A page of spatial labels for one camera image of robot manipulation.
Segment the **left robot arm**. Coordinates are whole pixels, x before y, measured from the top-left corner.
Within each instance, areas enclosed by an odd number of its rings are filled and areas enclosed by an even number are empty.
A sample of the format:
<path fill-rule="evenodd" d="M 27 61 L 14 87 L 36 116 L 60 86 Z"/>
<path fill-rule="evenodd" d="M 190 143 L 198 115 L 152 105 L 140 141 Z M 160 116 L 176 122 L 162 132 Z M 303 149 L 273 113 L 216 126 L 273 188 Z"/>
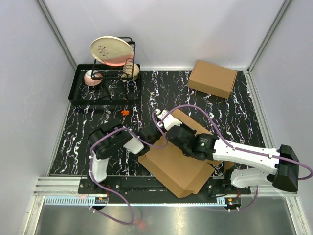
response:
<path fill-rule="evenodd" d="M 160 130 L 154 124 L 142 129 L 139 134 L 129 132 L 122 122 L 113 119 L 89 135 L 91 169 L 89 175 L 93 178 L 89 181 L 89 189 L 96 194 L 105 190 L 105 179 L 110 157 L 121 148 L 125 148 L 134 155 L 142 156 L 150 151 L 150 147 L 162 136 Z"/>

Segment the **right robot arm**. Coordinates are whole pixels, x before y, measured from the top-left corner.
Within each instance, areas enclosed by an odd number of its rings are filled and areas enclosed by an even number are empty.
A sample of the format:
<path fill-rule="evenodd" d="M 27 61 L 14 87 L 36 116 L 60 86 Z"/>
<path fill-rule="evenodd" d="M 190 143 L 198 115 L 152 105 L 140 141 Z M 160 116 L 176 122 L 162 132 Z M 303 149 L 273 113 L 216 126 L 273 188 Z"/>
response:
<path fill-rule="evenodd" d="M 186 157 L 247 165 L 247 169 L 227 170 L 225 173 L 222 188 L 228 194 L 239 188 L 258 185 L 272 185 L 286 192 L 298 191 L 299 159 L 288 145 L 275 149 L 223 141 L 215 135 L 197 134 L 184 124 L 174 125 L 167 131 L 166 138 Z"/>

